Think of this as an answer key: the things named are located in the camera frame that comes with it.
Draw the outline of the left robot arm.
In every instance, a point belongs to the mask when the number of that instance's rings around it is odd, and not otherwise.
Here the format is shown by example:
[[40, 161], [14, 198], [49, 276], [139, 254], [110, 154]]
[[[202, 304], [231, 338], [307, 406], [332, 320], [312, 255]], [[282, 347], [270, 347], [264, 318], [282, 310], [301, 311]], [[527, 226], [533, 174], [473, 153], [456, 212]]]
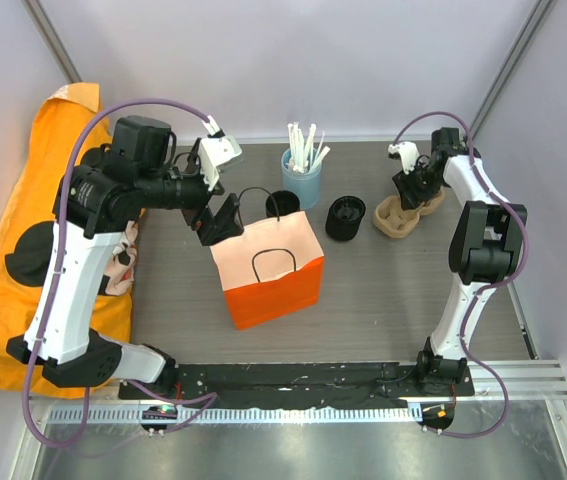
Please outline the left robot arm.
[[224, 192], [220, 172], [238, 161], [236, 140], [213, 124], [185, 153], [179, 168], [169, 124], [142, 116], [119, 119], [112, 141], [87, 151], [66, 196], [54, 204], [50, 265], [34, 319], [8, 340], [7, 353], [41, 367], [59, 388], [97, 387], [111, 379], [137, 381], [153, 398], [173, 394], [174, 358], [149, 345], [119, 342], [91, 326], [97, 296], [116, 247], [145, 209], [179, 210], [204, 246], [239, 236], [239, 200], [227, 195], [218, 212], [208, 205]]

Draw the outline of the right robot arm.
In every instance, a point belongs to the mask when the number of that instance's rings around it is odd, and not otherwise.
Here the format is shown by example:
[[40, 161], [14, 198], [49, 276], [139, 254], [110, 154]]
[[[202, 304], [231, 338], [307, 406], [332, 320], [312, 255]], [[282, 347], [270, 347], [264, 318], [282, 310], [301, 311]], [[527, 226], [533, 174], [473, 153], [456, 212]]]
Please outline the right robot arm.
[[452, 289], [441, 320], [417, 356], [414, 380], [428, 395], [464, 381], [467, 349], [487, 300], [517, 270], [524, 250], [527, 209], [503, 197], [475, 149], [455, 128], [432, 133], [425, 156], [412, 142], [395, 142], [388, 156], [401, 161], [393, 177], [406, 211], [434, 204], [444, 187], [462, 206], [448, 251]]

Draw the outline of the orange paper bag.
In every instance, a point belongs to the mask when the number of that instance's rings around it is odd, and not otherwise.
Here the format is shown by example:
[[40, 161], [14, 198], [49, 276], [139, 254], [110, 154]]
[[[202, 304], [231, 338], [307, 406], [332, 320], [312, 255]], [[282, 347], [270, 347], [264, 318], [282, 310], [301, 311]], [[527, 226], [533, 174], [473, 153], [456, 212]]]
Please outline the orange paper bag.
[[325, 257], [305, 212], [276, 210], [273, 217], [238, 226], [241, 235], [210, 248], [236, 329], [318, 302]]

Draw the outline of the brown pulp cup carrier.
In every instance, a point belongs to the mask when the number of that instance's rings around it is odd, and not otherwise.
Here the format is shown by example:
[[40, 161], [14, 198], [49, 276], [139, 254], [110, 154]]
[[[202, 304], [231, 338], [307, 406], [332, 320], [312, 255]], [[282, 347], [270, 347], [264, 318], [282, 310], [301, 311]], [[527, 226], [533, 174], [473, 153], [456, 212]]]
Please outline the brown pulp cup carrier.
[[384, 199], [374, 210], [373, 225], [384, 235], [401, 239], [409, 235], [417, 226], [423, 216], [434, 213], [445, 198], [445, 192], [440, 189], [432, 200], [429, 200], [416, 209], [404, 210], [399, 195], [392, 195]]

